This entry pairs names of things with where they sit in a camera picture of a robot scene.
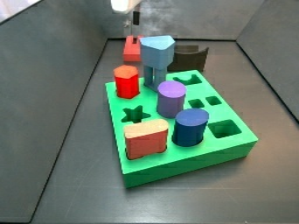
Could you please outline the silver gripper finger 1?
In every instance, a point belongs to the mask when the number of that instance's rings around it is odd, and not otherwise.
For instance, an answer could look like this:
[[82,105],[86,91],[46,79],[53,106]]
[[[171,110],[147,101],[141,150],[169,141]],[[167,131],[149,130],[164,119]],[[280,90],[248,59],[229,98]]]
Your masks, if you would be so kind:
[[132,22],[132,34],[137,35],[137,28],[140,25],[140,11],[133,11],[133,22]]

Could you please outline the white gripper body wrist 1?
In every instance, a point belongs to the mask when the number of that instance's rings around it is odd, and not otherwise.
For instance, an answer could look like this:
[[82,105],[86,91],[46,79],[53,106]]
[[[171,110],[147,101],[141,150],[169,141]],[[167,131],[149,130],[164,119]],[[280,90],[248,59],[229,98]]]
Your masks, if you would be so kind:
[[109,0],[111,7],[116,13],[128,13],[141,2],[141,0]]

